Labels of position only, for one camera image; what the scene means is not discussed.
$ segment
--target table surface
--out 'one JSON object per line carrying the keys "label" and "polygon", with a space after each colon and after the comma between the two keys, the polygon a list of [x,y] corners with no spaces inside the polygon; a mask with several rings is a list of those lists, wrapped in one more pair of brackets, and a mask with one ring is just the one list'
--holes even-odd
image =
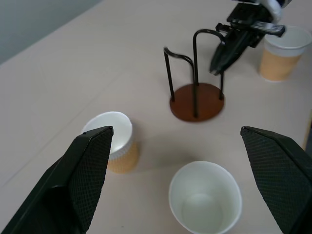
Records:
{"label": "table surface", "polygon": [[[89,119],[121,111],[134,123],[141,159],[130,174],[107,173],[89,234],[188,233],[170,211],[168,188],[175,172],[196,160],[217,163],[237,180],[243,212],[229,233],[280,234],[239,133],[253,126],[303,145],[312,108],[312,49],[279,84],[257,74],[263,45],[247,49],[226,72],[224,110],[209,121],[186,123],[169,109],[163,46],[192,57],[195,31],[225,22],[235,4],[105,0],[2,64],[0,230]],[[312,31],[311,8],[311,1],[293,1],[283,23]],[[213,36],[198,37],[199,79],[216,86],[219,78],[208,68],[217,45]],[[171,59],[171,66],[175,88],[190,82],[184,61]]]}

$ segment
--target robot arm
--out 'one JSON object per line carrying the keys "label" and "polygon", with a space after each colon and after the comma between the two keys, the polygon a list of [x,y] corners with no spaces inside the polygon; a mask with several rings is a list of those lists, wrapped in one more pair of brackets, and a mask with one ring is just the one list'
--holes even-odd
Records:
{"label": "robot arm", "polygon": [[210,64],[210,73],[219,75],[226,71],[246,48],[255,48],[266,34],[281,37],[286,27],[276,25],[282,8],[292,0],[235,0],[240,1],[227,18],[230,25],[219,23],[218,32],[226,33],[226,45],[220,44]]}

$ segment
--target cup rim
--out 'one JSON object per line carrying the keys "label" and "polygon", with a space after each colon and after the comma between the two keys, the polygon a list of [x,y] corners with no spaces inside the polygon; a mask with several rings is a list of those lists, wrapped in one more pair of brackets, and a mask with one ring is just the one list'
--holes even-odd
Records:
{"label": "cup rim", "polygon": [[268,43],[268,44],[270,44],[270,45],[272,45],[272,46],[274,46],[274,47],[276,47],[276,48],[280,48],[280,49],[284,49],[284,50],[297,50],[297,49],[304,48],[304,47],[306,47],[306,46],[308,46],[309,44],[312,43],[312,34],[311,34],[308,30],[306,30],[306,29],[304,29],[304,28],[301,28],[301,27],[292,26],[292,25],[288,25],[288,26],[287,26],[287,29],[288,29],[288,28],[293,28],[293,29],[296,28],[296,29],[300,29],[301,31],[305,32],[307,35],[310,36],[310,41],[309,41],[309,43],[306,43],[306,44],[304,44],[304,45],[300,45],[300,46],[297,46],[297,47],[281,46],[281,45],[279,45],[279,44],[277,44],[277,43],[274,43],[273,41],[270,41],[270,40],[269,40],[269,36],[271,36],[271,35],[266,35],[266,36],[264,37],[264,38],[265,38],[265,42]]}
{"label": "cup rim", "polygon": [[214,167],[218,167],[220,168],[223,172],[225,172],[234,182],[235,184],[235,187],[238,191],[238,195],[239,195],[239,211],[238,211],[238,214],[236,215],[236,218],[233,220],[233,222],[224,230],[222,230],[221,232],[219,232],[218,234],[224,234],[226,232],[228,232],[237,222],[238,220],[240,219],[241,217],[241,214],[242,214],[242,210],[243,210],[243,198],[242,198],[242,194],[241,194],[241,191],[240,191],[240,188],[235,180],[235,178],[232,176],[232,174],[230,172],[228,172],[225,168],[221,167],[220,165],[216,164],[216,163],[213,163],[213,162],[207,162],[207,161],[194,161],[194,162],[190,162],[186,165],[184,165],[182,168],[180,168],[174,175],[174,177],[172,178],[171,180],[171,183],[170,183],[170,186],[169,186],[169,206],[170,206],[170,210],[172,212],[172,214],[174,215],[175,219],[179,222],[179,224],[181,224],[186,230],[188,230],[189,232],[193,233],[193,234],[203,234],[203,233],[198,233],[196,231],[193,231],[191,229],[189,229],[186,225],[184,225],[176,216],[176,214],[174,213],[174,210],[172,208],[172,204],[171,204],[171,192],[172,192],[172,185],[173,185],[173,182],[175,181],[175,179],[177,178],[177,176],[183,171],[185,170],[186,167],[188,167],[189,165],[191,164],[194,164],[194,163],[201,163],[201,164],[210,164]]}
{"label": "cup rim", "polygon": [[97,118],[100,118],[100,117],[106,116],[106,115],[110,115],[110,114],[117,114],[117,115],[121,115],[121,116],[125,117],[125,118],[127,119],[127,121],[129,122],[129,126],[131,127],[131,129],[130,129],[130,136],[129,136],[129,138],[127,139],[127,141],[123,144],[124,146],[121,147],[120,149],[114,151],[114,152],[111,152],[111,153],[110,153],[110,157],[111,157],[112,155],[116,155],[116,154],[118,154],[120,151],[122,151],[122,150],[124,149],[124,147],[127,146],[127,145],[131,142],[131,140],[132,140],[133,125],[132,125],[132,122],[130,121],[130,119],[129,119],[128,116],[126,116],[124,113],[118,112],[118,111],[108,111],[108,112],[104,112],[104,113],[99,114],[99,115],[93,117],[92,119],[90,119],[90,120],[84,125],[84,127],[82,128],[81,134],[83,134],[84,132],[86,132],[86,130],[85,130],[86,126],[88,126],[91,122],[93,122],[93,121],[96,120]]}

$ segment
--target white paper cup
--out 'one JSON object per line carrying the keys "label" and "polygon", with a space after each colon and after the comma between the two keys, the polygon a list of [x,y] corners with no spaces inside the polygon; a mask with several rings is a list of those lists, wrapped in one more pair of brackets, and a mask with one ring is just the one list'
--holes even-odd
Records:
{"label": "white paper cup", "polygon": [[281,38],[266,35],[260,65],[262,77],[275,82],[285,80],[311,42],[311,33],[295,26],[287,26]]}
{"label": "white paper cup", "polygon": [[189,163],[175,174],[169,204],[178,222],[194,234],[223,234],[242,213],[242,196],[233,176],[204,161]]}
{"label": "white paper cup", "polygon": [[106,112],[90,120],[81,133],[104,126],[114,128],[107,168],[116,173],[129,172],[139,158],[131,121],[121,112]]}

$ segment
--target wooden base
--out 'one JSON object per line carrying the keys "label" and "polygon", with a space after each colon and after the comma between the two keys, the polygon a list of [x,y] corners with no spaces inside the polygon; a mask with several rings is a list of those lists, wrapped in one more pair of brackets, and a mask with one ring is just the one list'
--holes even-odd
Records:
{"label": "wooden base", "polygon": [[201,122],[218,115],[224,106],[219,100],[220,89],[200,83],[197,86],[198,117],[194,117],[193,84],[185,85],[175,91],[175,101],[170,100],[170,108],[175,117],[187,122]]}

